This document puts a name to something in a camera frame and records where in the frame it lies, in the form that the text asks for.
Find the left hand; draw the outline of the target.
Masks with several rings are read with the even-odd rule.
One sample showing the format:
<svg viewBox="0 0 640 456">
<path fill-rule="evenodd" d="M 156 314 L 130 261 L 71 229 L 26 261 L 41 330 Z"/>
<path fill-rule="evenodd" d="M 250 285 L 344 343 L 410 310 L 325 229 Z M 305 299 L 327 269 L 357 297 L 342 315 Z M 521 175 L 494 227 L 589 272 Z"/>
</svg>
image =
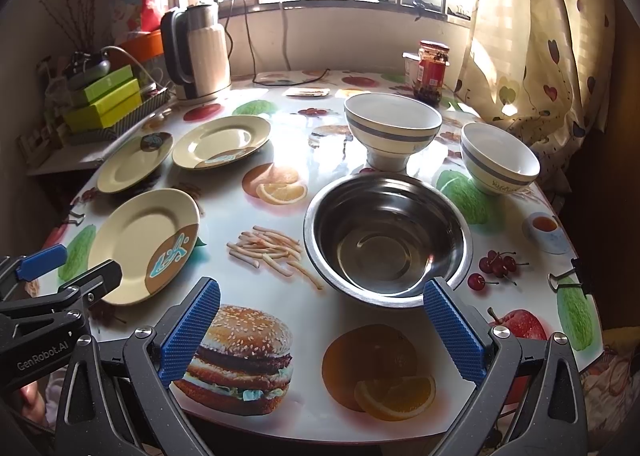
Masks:
<svg viewBox="0 0 640 456">
<path fill-rule="evenodd" d="M 35 424 L 47 427 L 46 402 L 39 391 L 38 382 L 32 382 L 20 390 L 22 398 L 21 415 Z"/>
</svg>

